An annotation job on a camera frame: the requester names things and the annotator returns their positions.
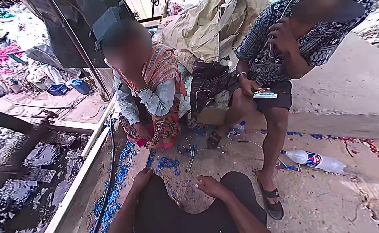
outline foot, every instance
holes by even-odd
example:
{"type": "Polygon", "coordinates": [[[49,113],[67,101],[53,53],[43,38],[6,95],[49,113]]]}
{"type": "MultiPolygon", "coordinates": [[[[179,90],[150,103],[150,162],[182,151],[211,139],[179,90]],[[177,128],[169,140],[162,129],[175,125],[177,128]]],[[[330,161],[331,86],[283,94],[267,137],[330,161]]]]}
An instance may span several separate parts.
{"type": "MultiPolygon", "coordinates": [[[[265,176],[265,174],[261,171],[257,171],[257,179],[259,180],[259,182],[261,183],[261,185],[263,186],[263,189],[265,191],[274,191],[275,190],[275,185],[273,183],[273,177],[270,176],[270,177],[267,177],[265,176]]],[[[278,200],[278,197],[277,198],[268,198],[268,197],[265,197],[268,202],[270,204],[275,204],[275,203],[278,203],[279,200],[278,200]]]]}
{"type": "Polygon", "coordinates": [[[207,140],[208,148],[216,149],[218,147],[221,138],[225,135],[225,131],[223,129],[225,129],[225,127],[219,126],[211,133],[207,140]]]}

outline patterned shirt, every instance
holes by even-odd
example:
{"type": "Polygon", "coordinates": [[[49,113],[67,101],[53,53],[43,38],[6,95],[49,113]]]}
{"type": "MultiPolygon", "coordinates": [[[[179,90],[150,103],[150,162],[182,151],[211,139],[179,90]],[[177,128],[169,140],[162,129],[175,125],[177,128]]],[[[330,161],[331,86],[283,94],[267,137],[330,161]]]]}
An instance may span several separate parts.
{"type": "MultiPolygon", "coordinates": [[[[268,86],[273,82],[290,80],[290,77],[282,70],[284,54],[280,53],[277,56],[273,55],[274,58],[270,58],[269,48],[266,45],[269,27],[282,17],[286,7],[283,17],[289,17],[292,6],[300,0],[292,0],[287,6],[289,1],[281,0],[265,8],[235,51],[239,60],[249,62],[248,76],[261,87],[268,86]]],[[[375,0],[355,1],[365,7],[365,13],[362,16],[345,22],[318,23],[306,35],[297,40],[300,55],[310,66],[325,64],[345,36],[368,16],[375,2],[375,0]]]]}

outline water bottle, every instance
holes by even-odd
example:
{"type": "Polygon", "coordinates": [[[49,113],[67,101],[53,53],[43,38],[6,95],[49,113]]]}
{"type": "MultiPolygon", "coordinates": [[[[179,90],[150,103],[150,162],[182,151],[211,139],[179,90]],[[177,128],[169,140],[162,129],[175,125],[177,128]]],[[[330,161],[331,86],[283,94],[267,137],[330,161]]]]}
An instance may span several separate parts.
{"type": "Polygon", "coordinates": [[[346,167],[341,161],[327,156],[321,156],[316,153],[303,150],[281,151],[296,163],[303,164],[309,167],[315,167],[325,170],[326,172],[344,173],[346,167]]]}
{"type": "Polygon", "coordinates": [[[245,121],[242,121],[240,124],[234,125],[231,131],[228,133],[227,137],[231,140],[237,139],[238,135],[244,133],[245,121]]]}

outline hand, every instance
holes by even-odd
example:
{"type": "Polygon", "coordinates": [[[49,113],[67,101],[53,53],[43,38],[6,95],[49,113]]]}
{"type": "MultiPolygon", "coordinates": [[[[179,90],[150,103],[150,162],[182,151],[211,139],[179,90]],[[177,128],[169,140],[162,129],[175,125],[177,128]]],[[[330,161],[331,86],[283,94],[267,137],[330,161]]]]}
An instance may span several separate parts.
{"type": "Polygon", "coordinates": [[[136,129],[136,132],[138,133],[138,136],[141,139],[148,140],[148,141],[152,139],[151,133],[149,133],[148,128],[146,128],[144,124],[135,123],[133,124],[133,127],[136,129]]]}
{"type": "Polygon", "coordinates": [[[277,20],[276,24],[270,27],[268,36],[270,37],[268,41],[275,45],[277,50],[282,53],[299,50],[297,40],[292,33],[290,18],[283,17],[277,20]]]}
{"type": "Polygon", "coordinates": [[[200,180],[201,183],[195,184],[195,187],[210,197],[223,200],[231,194],[231,191],[211,176],[200,175],[197,180],[200,180]]]}
{"type": "Polygon", "coordinates": [[[140,193],[149,181],[149,178],[153,175],[152,169],[146,167],[136,174],[131,190],[136,193],[140,193]]]}
{"type": "Polygon", "coordinates": [[[245,95],[253,96],[254,92],[262,91],[263,89],[258,85],[257,82],[248,80],[246,77],[239,77],[239,82],[241,85],[242,92],[245,95]]]}

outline sandal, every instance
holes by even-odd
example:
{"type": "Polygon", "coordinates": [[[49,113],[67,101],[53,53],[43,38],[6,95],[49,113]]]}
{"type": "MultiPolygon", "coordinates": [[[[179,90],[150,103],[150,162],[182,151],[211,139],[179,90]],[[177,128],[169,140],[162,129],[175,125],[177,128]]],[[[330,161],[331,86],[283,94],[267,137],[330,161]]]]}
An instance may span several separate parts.
{"type": "Polygon", "coordinates": [[[220,143],[221,136],[215,132],[215,130],[211,133],[210,137],[207,140],[208,148],[216,149],[218,146],[218,143],[220,143]]]}
{"type": "Polygon", "coordinates": [[[263,188],[263,185],[261,185],[261,182],[259,181],[259,179],[257,179],[257,181],[259,182],[259,186],[260,186],[260,190],[261,190],[261,194],[263,195],[263,203],[264,203],[264,207],[265,209],[267,210],[268,214],[274,219],[274,220],[281,220],[284,216],[284,210],[283,210],[283,206],[281,205],[281,202],[280,200],[278,200],[277,203],[275,204],[271,204],[269,202],[269,200],[266,198],[277,198],[277,197],[280,197],[278,195],[278,190],[275,189],[273,191],[265,191],[264,188],[263,188]]]}

